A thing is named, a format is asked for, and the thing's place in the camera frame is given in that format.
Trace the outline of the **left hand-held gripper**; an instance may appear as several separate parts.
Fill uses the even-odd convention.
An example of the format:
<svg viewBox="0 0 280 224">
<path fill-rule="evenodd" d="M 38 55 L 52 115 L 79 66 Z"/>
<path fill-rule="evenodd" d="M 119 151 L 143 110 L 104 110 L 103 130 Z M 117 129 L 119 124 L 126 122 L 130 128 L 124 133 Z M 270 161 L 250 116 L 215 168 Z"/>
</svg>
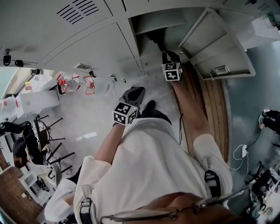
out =
<svg viewBox="0 0 280 224">
<path fill-rule="evenodd" d="M 144 96 L 144 87 L 131 87 L 125 91 L 112 111 L 113 121 L 124 126 L 131 124 L 140 115 Z"/>
</svg>

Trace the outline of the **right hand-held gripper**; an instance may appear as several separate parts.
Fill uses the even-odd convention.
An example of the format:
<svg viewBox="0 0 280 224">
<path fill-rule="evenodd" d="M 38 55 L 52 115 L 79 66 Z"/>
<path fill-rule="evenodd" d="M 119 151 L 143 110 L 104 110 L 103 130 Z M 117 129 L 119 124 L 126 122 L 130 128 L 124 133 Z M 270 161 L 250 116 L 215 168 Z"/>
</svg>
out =
<svg viewBox="0 0 280 224">
<path fill-rule="evenodd" d="M 180 57 L 169 50 L 162 52 L 161 65 L 166 81 L 180 81 L 182 78 L 182 67 Z"/>
</svg>

